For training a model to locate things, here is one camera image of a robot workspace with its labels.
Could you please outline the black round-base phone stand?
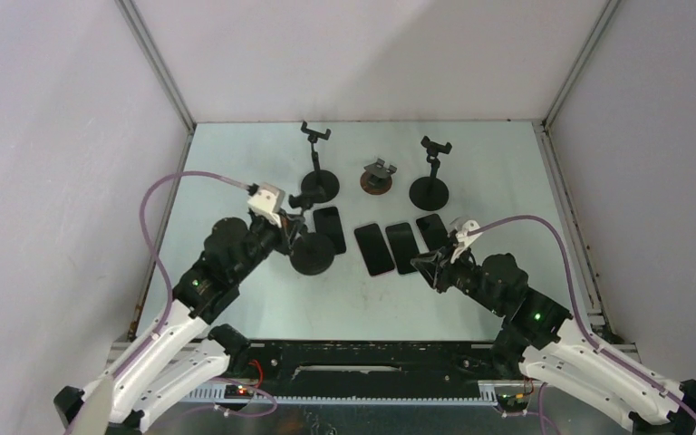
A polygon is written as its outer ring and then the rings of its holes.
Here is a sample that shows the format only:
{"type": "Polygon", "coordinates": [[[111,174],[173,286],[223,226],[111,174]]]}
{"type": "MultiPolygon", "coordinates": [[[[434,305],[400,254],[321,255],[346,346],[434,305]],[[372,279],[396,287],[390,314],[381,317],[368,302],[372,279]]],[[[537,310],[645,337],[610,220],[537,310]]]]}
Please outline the black round-base phone stand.
{"type": "Polygon", "coordinates": [[[430,164],[430,174],[414,180],[410,186],[409,198],[411,203],[421,210],[437,211],[447,205],[450,192],[447,184],[438,177],[440,168],[440,154],[451,153],[452,144],[438,143],[424,136],[420,141],[426,150],[426,161],[430,164]]]}

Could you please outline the small teal phone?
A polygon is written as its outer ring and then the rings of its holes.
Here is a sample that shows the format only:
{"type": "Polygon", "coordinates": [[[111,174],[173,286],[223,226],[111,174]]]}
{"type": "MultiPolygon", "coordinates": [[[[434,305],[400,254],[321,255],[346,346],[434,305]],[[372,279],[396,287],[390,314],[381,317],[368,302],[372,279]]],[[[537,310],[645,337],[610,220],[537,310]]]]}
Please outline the small teal phone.
{"type": "Polygon", "coordinates": [[[401,276],[416,274],[418,270],[411,263],[419,253],[419,247],[412,227],[407,222],[389,225],[385,228],[396,270],[401,276]]]}

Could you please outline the black phone pink case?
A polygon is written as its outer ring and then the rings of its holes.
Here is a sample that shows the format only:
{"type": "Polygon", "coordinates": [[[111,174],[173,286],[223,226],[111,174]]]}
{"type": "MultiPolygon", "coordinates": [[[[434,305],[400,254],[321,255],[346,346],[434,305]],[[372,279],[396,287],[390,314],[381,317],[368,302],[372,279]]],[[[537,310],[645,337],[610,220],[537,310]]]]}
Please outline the black phone pink case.
{"type": "Polygon", "coordinates": [[[392,254],[378,224],[358,227],[353,233],[369,276],[380,276],[395,268],[392,254]]]}

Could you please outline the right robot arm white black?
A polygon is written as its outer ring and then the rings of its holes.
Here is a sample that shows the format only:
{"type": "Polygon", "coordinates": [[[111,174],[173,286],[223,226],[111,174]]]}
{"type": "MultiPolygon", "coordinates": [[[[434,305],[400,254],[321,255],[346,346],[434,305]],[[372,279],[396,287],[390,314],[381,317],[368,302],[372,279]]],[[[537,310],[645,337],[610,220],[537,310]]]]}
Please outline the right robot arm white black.
{"type": "Polygon", "coordinates": [[[692,434],[696,381],[677,382],[628,358],[533,289],[510,254],[480,264],[443,247],[411,265],[439,293],[454,287],[501,319],[490,349],[496,375],[544,382],[599,410],[632,434],[692,434]]]}

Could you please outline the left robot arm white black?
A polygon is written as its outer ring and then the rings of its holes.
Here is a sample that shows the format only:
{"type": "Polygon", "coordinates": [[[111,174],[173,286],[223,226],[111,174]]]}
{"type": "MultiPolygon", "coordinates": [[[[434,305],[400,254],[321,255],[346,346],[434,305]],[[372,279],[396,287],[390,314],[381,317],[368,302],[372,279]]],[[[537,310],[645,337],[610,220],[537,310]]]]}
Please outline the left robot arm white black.
{"type": "Polygon", "coordinates": [[[213,323],[239,287],[273,252],[284,256],[303,233],[301,216],[277,213],[278,223],[252,214],[214,224],[197,261],[172,289],[146,333],[95,381],[64,387],[53,402],[68,434],[143,434],[199,385],[250,365],[249,341],[213,323]]]}

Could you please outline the black smartphone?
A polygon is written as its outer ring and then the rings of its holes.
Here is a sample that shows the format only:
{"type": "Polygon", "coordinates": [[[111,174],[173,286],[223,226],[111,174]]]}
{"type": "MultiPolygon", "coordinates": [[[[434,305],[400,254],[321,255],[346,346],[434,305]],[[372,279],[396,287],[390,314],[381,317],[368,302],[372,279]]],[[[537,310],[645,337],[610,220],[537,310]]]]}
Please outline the black smartphone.
{"type": "Polygon", "coordinates": [[[450,243],[450,234],[438,213],[415,219],[417,229],[428,251],[435,251],[450,243]]]}

